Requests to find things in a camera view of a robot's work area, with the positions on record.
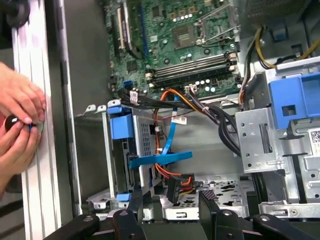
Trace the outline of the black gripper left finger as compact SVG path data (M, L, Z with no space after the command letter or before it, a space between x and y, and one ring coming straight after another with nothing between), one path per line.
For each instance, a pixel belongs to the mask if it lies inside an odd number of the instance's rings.
M82 214L45 237L46 240L145 240L141 226L143 194L132 193L127 208L115 209L105 220L96 214Z

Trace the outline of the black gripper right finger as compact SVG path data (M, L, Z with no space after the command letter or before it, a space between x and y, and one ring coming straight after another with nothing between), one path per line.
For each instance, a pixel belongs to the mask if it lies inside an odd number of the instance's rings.
M252 220L235 211L221 209L212 190L198 192L199 222L209 240L303 240L304 232L271 214Z

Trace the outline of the person's right hand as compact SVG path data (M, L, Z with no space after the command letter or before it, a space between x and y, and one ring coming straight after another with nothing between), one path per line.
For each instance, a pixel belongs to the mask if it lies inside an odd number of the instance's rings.
M37 127L29 128L18 122L6 131L0 128L0 195L14 175L21 174L33 160L41 139Z

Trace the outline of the person's left hand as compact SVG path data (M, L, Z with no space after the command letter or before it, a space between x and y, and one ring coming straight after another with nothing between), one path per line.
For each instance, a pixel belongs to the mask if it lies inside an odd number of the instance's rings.
M44 92L26 76L0 63L0 112L15 115L25 124L45 120Z

